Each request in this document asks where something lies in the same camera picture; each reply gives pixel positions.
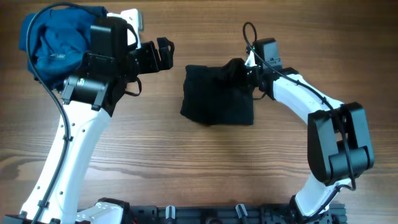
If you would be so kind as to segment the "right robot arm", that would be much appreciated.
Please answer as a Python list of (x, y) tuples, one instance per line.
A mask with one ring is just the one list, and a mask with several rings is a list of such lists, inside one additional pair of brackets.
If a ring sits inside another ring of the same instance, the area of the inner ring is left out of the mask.
[(323, 94), (292, 68), (272, 72), (249, 67), (248, 82), (282, 103), (307, 125), (310, 177), (281, 215), (287, 223), (341, 222), (331, 202), (343, 190), (356, 190), (356, 179), (374, 165), (364, 108)]

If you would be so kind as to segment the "black t-shirt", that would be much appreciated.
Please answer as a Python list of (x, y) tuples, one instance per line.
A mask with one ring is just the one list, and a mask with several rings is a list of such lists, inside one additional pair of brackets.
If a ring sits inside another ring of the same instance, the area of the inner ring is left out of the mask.
[(181, 115), (207, 125), (254, 123), (253, 88), (243, 59), (222, 67), (187, 65), (185, 70)]

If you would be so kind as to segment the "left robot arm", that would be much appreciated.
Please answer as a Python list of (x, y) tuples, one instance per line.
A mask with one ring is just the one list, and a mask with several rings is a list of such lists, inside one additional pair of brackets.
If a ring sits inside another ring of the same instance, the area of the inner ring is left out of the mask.
[(102, 132), (127, 84), (140, 74), (172, 68), (174, 43), (165, 37), (155, 42), (129, 44), (136, 35), (122, 17), (105, 17), (91, 26), (87, 66), (68, 77), (62, 91), (58, 131), (35, 189), (17, 215), (4, 223), (129, 223), (129, 203), (101, 198), (79, 210), (81, 183)]

